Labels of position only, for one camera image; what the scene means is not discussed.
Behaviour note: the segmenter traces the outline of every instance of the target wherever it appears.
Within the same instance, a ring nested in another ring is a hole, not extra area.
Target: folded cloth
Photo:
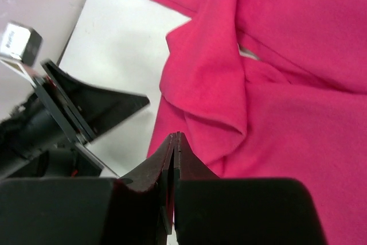
[[[365,244],[367,2],[157,1],[193,19],[167,36],[149,155],[183,131],[221,177],[300,180],[330,244]]]

